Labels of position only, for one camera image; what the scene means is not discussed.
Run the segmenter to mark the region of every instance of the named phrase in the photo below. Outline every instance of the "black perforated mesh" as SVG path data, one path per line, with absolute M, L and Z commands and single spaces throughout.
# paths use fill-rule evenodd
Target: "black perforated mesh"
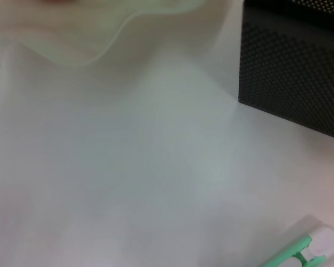
M 288 0 L 294 4 L 334 15 L 334 0 Z
M 334 136 L 334 51 L 244 22 L 239 100 Z

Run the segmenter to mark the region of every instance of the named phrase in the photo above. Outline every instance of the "green plastic part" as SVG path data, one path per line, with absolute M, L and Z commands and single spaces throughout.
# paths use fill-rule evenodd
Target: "green plastic part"
M 296 253 L 301 252 L 303 249 L 309 246 L 309 244 L 312 242 L 312 238 L 307 235 L 301 239 L 299 239 L 296 243 L 292 244 L 288 248 L 284 249 L 280 253 L 278 253 L 275 257 L 273 257 L 271 260 L 269 260 L 267 263 L 262 265 L 261 267 L 277 267 L 284 261 L 286 261 L 288 258 L 294 256 Z M 315 267 L 318 263 L 318 258 L 314 258 L 313 260 L 309 261 L 304 265 L 304 267 Z
M 303 257 L 302 253 L 300 253 L 300 252 L 295 253 L 293 257 L 300 260 L 301 263 L 302 263 L 302 266 L 304 266 L 307 263 L 307 260 Z

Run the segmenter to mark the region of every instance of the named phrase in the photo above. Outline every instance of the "black speaker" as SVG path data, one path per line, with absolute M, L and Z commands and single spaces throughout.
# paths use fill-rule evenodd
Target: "black speaker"
M 334 0 L 246 0 L 239 102 L 334 137 Z

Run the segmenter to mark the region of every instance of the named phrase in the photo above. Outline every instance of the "translucent plastic bag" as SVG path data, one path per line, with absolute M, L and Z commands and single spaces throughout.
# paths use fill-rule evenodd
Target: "translucent plastic bag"
M 0 0 L 0 36 L 15 35 L 61 65 L 102 56 L 124 25 L 142 14 L 183 13 L 204 0 Z

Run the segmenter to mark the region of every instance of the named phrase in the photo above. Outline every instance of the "white surface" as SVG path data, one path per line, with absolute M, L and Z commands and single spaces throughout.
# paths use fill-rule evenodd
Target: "white surface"
M 292 257 L 283 262 L 278 267 L 302 267 L 302 263 L 297 258 Z
M 305 215 L 334 227 L 334 139 L 237 103 L 220 11 L 136 21 L 83 70 L 8 56 L 0 267 L 255 267 Z
M 330 259 L 334 255 L 334 231 L 329 227 L 320 227 L 310 233 L 312 242 L 301 251 L 306 261 L 318 256 L 325 256 Z

